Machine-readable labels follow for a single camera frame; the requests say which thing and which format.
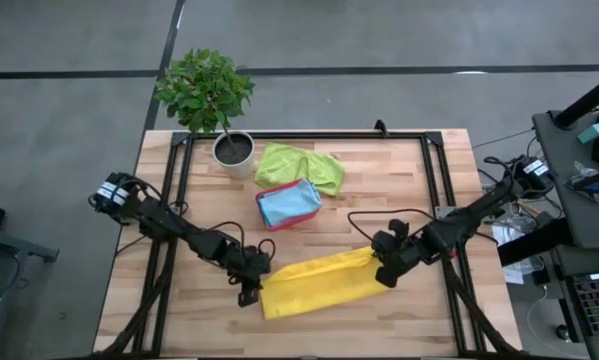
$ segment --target green towel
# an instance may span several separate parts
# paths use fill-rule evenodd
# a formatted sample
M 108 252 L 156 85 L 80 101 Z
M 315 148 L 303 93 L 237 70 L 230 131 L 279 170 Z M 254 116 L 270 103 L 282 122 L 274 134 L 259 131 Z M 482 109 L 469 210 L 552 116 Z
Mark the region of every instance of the green towel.
M 263 151 L 255 183 L 264 189 L 306 178 L 319 192 L 335 196 L 343 182 L 343 164 L 332 156 L 269 143 Z

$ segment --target black metal frame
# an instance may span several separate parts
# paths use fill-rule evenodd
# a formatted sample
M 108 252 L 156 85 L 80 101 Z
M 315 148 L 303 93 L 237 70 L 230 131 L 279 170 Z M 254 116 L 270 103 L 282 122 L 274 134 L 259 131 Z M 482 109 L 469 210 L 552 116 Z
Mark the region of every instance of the black metal frame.
M 455 197 L 452 188 L 452 181 L 450 179 L 450 170 L 446 159 L 445 148 L 443 144 L 443 136 L 438 131 L 423 131 L 423 132 L 388 132 L 383 121 L 378 120 L 374 127 L 376 132 L 355 132 L 355 131 L 296 131 L 296 132 L 250 132 L 250 136 L 253 139 L 409 139 L 418 140 L 421 145 L 421 151 L 424 162 L 424 170 L 426 172 L 426 182 L 428 185 L 428 191 L 430 193 L 430 206 L 432 213 L 436 214 L 436 207 L 440 206 L 439 193 L 437 191 L 437 183 L 435 179 L 435 173 L 432 165 L 432 157 L 430 153 L 430 145 L 433 145 L 436 149 L 439 167 L 443 182 L 443 187 L 446 193 L 446 201 L 449 206 L 456 205 Z M 186 180 L 188 171 L 190 169 L 190 163 L 192 161 L 192 147 L 195 140 L 214 140 L 220 134 L 214 133 L 209 135 L 198 135 L 193 137 L 187 132 L 174 132 L 171 139 L 170 151 L 168 153 L 168 161 L 166 164 L 166 172 L 164 174 L 164 182 L 162 185 L 163 201 L 167 202 L 170 192 L 172 178 L 174 174 L 175 160 L 177 157 L 177 149 L 180 145 L 185 144 L 185 153 L 182 163 L 181 175 L 179 180 L 179 188 L 177 191 L 176 203 L 184 201 L 186 192 Z M 166 259 L 163 265 L 163 269 L 173 269 L 175 262 L 175 254 L 177 249 L 177 241 L 168 241 L 168 249 L 166 253 Z M 144 288 L 142 293 L 142 302 L 145 300 L 147 293 L 152 289 L 157 273 L 157 260 L 159 258 L 161 245 L 158 242 L 153 242 L 150 248 L 150 255 L 148 257 L 148 266 L 146 270 L 146 276 L 144 281 Z M 472 284 L 472 277 L 470 274 L 470 267 L 468 264 L 468 258 L 466 256 L 465 248 L 457 249 L 458 261 L 461 268 L 461 277 L 468 288 L 471 295 L 474 296 L 474 288 Z M 450 263 L 443 263 L 443 266 L 452 266 Z M 448 294 L 448 304 L 450 316 L 453 323 L 455 343 L 457 345 L 457 353 L 465 353 L 466 340 L 463 332 L 463 325 L 461 319 L 461 313 L 459 310 L 459 304 L 457 302 L 457 296 L 454 291 L 447 285 L 446 289 Z M 140 324 L 132 344 L 132 353 L 135 356 L 159 356 L 161 351 L 161 345 L 163 341 L 163 331 L 165 328 L 165 319 L 168 307 L 168 297 L 170 293 L 170 284 L 166 286 L 163 292 L 160 294 L 161 300 L 156 314 L 155 328 L 153 332 L 152 344 L 149 351 L 143 350 L 144 337 L 145 337 L 145 320 Z M 483 332 L 479 329 L 474 319 L 472 319 L 473 332 L 475 334 L 475 345 L 477 351 L 486 351 Z

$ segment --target concrete floor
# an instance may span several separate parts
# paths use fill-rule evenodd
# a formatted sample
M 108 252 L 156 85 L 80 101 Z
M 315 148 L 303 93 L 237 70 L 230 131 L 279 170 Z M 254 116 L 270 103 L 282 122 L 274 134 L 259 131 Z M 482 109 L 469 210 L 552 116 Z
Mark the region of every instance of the concrete floor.
M 175 0 L 0 1 L 0 71 L 157 69 Z M 572 26 L 573 23 L 584 24 Z M 599 0 L 188 0 L 175 58 L 217 48 L 249 67 L 599 64 Z M 255 78 L 242 129 L 468 128 L 473 144 L 531 127 L 599 82 L 599 72 Z M 0 206 L 8 232 L 61 249 L 34 262 L 17 290 L 2 359 L 89 352 L 119 229 L 86 197 L 111 171 L 132 171 L 154 80 L 0 80 Z M 160 112 L 157 129 L 175 129 Z M 526 134 L 475 150 L 510 158 Z M 524 348 L 559 354 L 529 335 L 541 296 L 510 286 Z M 535 310 L 557 340 L 554 301 Z

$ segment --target yellow bag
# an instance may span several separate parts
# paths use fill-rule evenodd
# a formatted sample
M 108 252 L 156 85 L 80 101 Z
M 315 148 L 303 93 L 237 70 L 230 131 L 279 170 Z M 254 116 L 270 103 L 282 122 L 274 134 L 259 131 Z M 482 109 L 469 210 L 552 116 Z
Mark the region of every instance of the yellow bag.
M 285 266 L 263 283 L 266 320 L 301 314 L 388 290 L 375 280 L 370 246 Z

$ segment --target wooden tabletop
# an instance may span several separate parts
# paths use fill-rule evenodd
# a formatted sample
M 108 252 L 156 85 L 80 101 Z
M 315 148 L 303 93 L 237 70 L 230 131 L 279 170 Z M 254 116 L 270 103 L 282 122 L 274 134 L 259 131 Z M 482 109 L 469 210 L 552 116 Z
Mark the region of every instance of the wooden tabletop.
M 467 205 L 481 195 L 474 156 L 466 130 L 442 130 L 455 196 Z M 161 188 L 171 132 L 146 133 L 136 175 Z M 256 143 L 257 158 L 267 141 Z M 346 175 L 337 197 L 322 196 L 318 215 L 290 229 L 270 233 L 254 201 L 261 191 L 252 179 L 233 180 L 212 157 L 212 141 L 193 148 L 184 217 L 199 227 L 232 220 L 246 230 L 246 243 L 270 237 L 277 244 L 273 272 L 284 265 L 367 246 L 346 214 L 355 210 L 418 208 L 430 211 L 421 148 L 414 140 L 293 140 L 288 145 L 335 155 Z M 172 194 L 176 193 L 179 154 Z M 442 189 L 437 169 L 438 188 Z M 415 229 L 427 219 L 418 214 L 398 218 Z M 390 216 L 359 217 L 368 233 L 383 229 Z M 238 238 L 229 227 L 223 231 Z M 119 246 L 139 237 L 135 227 L 123 230 Z M 150 241 L 124 251 L 115 261 L 95 349 L 105 348 L 136 310 L 146 271 Z M 520 340 L 495 245 L 475 237 L 468 255 L 477 300 L 488 318 L 513 346 Z M 168 305 L 162 356 L 177 357 L 373 357 L 449 356 L 456 354 L 440 264 L 420 264 L 399 279 L 397 288 L 362 300 L 293 317 L 266 321 L 261 304 L 240 308 L 238 286 L 225 272 L 199 260 L 180 242 Z M 474 348 L 463 312 L 469 348 Z M 147 336 L 151 336 L 149 320 Z

